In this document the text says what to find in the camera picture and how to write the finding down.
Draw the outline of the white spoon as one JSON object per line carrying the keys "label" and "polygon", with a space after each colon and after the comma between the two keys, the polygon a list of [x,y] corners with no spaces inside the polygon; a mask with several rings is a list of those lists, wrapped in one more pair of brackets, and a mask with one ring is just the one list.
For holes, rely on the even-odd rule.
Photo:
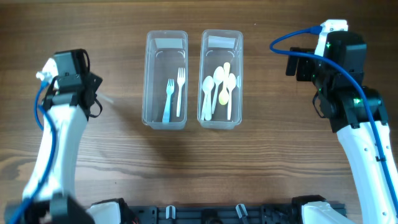
{"label": "white spoon", "polygon": [[227,114],[227,118],[228,120],[231,119],[231,112],[232,112],[232,92],[236,87],[236,76],[233,73],[229,74],[228,77],[228,84],[227,84],[227,89],[228,89],[228,96],[229,96],[229,100],[228,100],[228,114]]}
{"label": "white spoon", "polygon": [[202,90],[204,94],[207,94],[206,115],[205,115],[206,121],[209,121],[211,119],[211,91],[213,87],[214,87],[213,77],[207,76],[202,84]]}
{"label": "white spoon", "polygon": [[217,95],[218,95],[218,87],[223,81],[223,75],[224,75],[224,68],[221,66],[217,67],[213,74],[213,81],[215,83],[215,92],[214,92],[213,100],[212,100],[212,113],[215,112]]}
{"label": "white spoon", "polygon": [[202,121],[205,120],[205,115],[206,115],[206,101],[207,101],[207,94],[205,94],[204,97],[203,97],[203,104],[202,104],[201,116],[200,116],[200,119],[201,119]]}

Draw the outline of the yellow plastic spoon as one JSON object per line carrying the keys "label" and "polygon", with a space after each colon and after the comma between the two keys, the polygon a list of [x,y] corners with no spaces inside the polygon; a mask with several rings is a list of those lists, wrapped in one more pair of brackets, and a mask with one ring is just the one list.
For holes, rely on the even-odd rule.
{"label": "yellow plastic spoon", "polygon": [[229,62],[225,62],[223,65],[223,69],[224,69],[224,75],[223,75],[223,87],[222,90],[219,93],[219,103],[221,105],[226,105],[228,100],[229,100],[229,96],[228,96],[228,91],[227,91],[227,82],[228,82],[228,76],[229,76],[229,71],[230,71],[230,63]]}

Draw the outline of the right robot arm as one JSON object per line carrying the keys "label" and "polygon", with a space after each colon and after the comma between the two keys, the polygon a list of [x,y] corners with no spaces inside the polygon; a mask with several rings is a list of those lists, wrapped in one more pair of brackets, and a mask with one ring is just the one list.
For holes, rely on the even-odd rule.
{"label": "right robot arm", "polygon": [[364,223],[397,223],[397,167],[385,104],[362,84],[367,45],[354,32],[319,27],[296,31],[318,36],[315,49],[292,47],[286,74],[312,82],[319,117],[330,122],[351,167]]}

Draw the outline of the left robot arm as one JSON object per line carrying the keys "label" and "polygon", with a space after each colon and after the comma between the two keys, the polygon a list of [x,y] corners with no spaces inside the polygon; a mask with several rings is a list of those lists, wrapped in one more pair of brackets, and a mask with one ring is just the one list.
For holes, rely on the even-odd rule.
{"label": "left robot arm", "polygon": [[102,201],[90,208],[75,199],[75,167],[79,144],[98,104],[96,91],[102,79],[91,73],[86,50],[57,52],[42,71],[34,113],[42,113],[43,131],[34,171],[24,188],[22,200],[9,204],[6,223],[124,223],[128,207],[118,199]]}

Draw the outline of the light blue plastic fork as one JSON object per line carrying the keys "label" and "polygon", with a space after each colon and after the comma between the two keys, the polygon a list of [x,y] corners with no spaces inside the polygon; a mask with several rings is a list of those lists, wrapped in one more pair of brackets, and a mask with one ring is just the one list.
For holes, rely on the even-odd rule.
{"label": "light blue plastic fork", "polygon": [[167,82],[167,87],[166,87],[166,102],[165,102],[165,108],[164,108],[164,113],[162,117],[162,122],[163,123],[168,123],[170,121],[170,108],[171,108],[171,98],[174,93],[174,79],[168,79]]}

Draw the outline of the white fork straight handle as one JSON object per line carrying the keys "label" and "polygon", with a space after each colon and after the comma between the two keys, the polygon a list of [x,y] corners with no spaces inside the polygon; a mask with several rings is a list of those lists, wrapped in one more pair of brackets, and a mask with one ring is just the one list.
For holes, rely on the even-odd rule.
{"label": "white fork straight handle", "polygon": [[102,100],[105,100],[106,102],[110,103],[110,104],[114,104],[114,100],[102,93],[97,93],[98,98],[101,98]]}

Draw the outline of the white fork bent handle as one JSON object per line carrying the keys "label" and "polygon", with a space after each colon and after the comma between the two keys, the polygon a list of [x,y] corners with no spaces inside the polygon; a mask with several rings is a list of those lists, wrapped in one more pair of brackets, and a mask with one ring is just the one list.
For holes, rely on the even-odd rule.
{"label": "white fork bent handle", "polygon": [[185,84],[185,68],[180,67],[178,69],[178,75],[177,75],[177,85],[178,85],[178,97],[177,97],[177,117],[180,117],[180,112],[181,112],[181,104],[182,104],[182,87]]}

